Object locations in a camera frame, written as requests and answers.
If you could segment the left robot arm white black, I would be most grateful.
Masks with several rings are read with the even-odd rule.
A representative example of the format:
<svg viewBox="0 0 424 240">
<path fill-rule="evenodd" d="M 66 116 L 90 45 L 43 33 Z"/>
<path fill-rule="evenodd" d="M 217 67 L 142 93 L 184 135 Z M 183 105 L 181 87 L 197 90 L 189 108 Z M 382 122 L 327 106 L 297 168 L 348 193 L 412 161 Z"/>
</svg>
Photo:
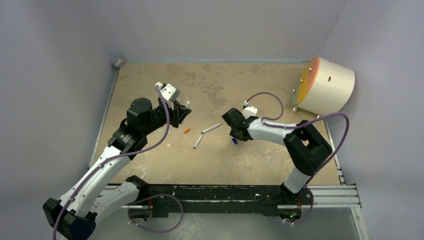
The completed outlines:
<svg viewBox="0 0 424 240">
<path fill-rule="evenodd" d="M 191 113 L 188 104 L 164 97 L 153 107 L 147 98 L 135 99 L 125 119 L 109 139 L 102 154 L 83 177 L 59 199 L 49 198 L 43 211 L 53 228 L 52 238 L 86 240 L 104 218 L 127 204 L 151 206 L 165 193 L 150 193 L 149 185 L 137 176 L 130 176 L 110 193 L 102 194 L 111 179 L 137 155 L 151 149 L 147 137 L 165 127 L 178 128 Z"/>
</svg>

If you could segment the white pen brown tip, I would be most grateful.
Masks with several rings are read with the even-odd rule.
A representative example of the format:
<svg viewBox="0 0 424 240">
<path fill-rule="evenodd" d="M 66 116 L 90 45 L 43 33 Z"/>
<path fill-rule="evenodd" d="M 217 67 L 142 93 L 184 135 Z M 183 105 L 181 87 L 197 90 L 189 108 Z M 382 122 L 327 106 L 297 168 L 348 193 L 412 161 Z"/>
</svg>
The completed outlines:
<svg viewBox="0 0 424 240">
<path fill-rule="evenodd" d="M 186 107 L 187 109 L 189 109 L 189 108 L 190 108 L 190 104 L 191 104 L 191 98 L 189 98 L 189 99 L 187 100 L 187 102 L 186 102 L 186 104 L 185 104 L 185 107 Z"/>
</svg>

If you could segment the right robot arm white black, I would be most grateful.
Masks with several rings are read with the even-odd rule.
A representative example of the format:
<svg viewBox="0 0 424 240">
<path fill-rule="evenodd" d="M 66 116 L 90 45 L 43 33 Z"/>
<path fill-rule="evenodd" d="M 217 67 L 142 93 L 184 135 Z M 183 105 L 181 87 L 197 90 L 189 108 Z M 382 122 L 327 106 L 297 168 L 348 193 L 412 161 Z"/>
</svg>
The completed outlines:
<svg viewBox="0 0 424 240">
<path fill-rule="evenodd" d="M 298 124 L 271 124 L 255 115 L 246 117 L 236 108 L 221 117 L 230 127 L 229 135 L 237 140 L 266 141 L 287 149 L 294 167 L 280 186 L 280 196 L 288 204 L 300 198 L 302 188 L 333 153 L 331 145 L 312 124 L 303 126 L 306 120 Z"/>
</svg>

